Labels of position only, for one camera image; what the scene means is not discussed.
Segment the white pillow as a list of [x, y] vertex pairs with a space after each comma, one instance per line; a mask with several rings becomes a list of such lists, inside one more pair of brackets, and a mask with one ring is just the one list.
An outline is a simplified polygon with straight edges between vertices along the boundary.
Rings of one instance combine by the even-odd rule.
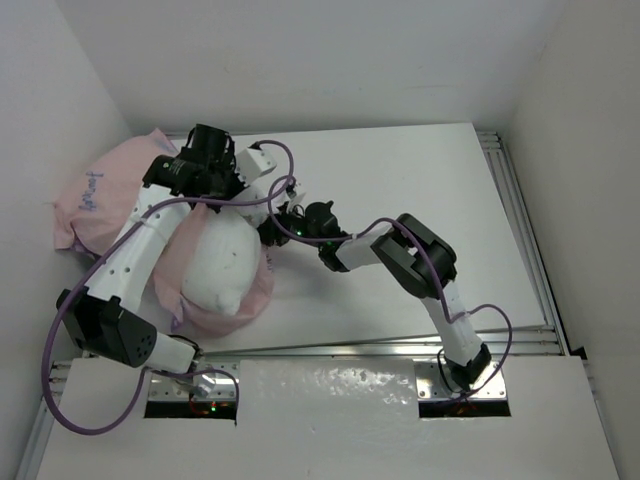
[[213, 321], [246, 321], [268, 305], [273, 277], [258, 227], [267, 219], [266, 205], [251, 205], [263, 191], [251, 187], [239, 194], [238, 206], [196, 206], [184, 222], [195, 246], [180, 287], [187, 305]]

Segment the pink purple pillowcase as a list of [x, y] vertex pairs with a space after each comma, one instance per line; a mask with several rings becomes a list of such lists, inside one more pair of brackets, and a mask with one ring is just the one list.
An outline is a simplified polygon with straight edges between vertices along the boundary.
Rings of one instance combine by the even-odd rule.
[[[172, 142], [155, 129], [123, 142], [96, 160], [54, 203], [55, 249], [103, 255], [144, 211], [138, 192], [152, 161], [160, 155], [173, 157], [176, 153]], [[187, 305], [180, 287], [195, 240], [185, 232], [184, 222], [195, 208], [164, 239], [164, 249], [149, 282], [159, 305], [172, 316], [172, 331], [201, 331], [206, 336], [220, 337], [250, 323], [268, 305], [257, 317], [240, 322], [213, 321]]]

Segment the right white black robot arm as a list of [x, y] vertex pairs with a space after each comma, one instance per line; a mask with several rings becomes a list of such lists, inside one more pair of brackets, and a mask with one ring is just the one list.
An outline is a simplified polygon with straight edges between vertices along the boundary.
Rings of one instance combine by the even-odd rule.
[[490, 352], [461, 302], [453, 248], [408, 213], [377, 220], [364, 232], [349, 236], [332, 206], [329, 201], [304, 209], [271, 210], [258, 228], [262, 244], [280, 247], [293, 240], [312, 246], [332, 272], [384, 266], [406, 293], [424, 305], [442, 341], [452, 380], [469, 391], [488, 367]]

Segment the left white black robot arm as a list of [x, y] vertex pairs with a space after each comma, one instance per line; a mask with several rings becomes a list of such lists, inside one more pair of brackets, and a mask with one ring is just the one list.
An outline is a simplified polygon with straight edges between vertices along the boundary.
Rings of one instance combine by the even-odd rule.
[[275, 162], [253, 145], [236, 151], [230, 135], [197, 125], [179, 154], [162, 153], [135, 177], [137, 193], [123, 228], [83, 279], [61, 293], [56, 320], [82, 350], [132, 368], [187, 374], [195, 347], [160, 333], [137, 314], [148, 280], [176, 230], [196, 204], [218, 217], [224, 253], [206, 264], [232, 279], [221, 292], [227, 312], [240, 306], [261, 254], [258, 233], [235, 208], [240, 194], [270, 173]]

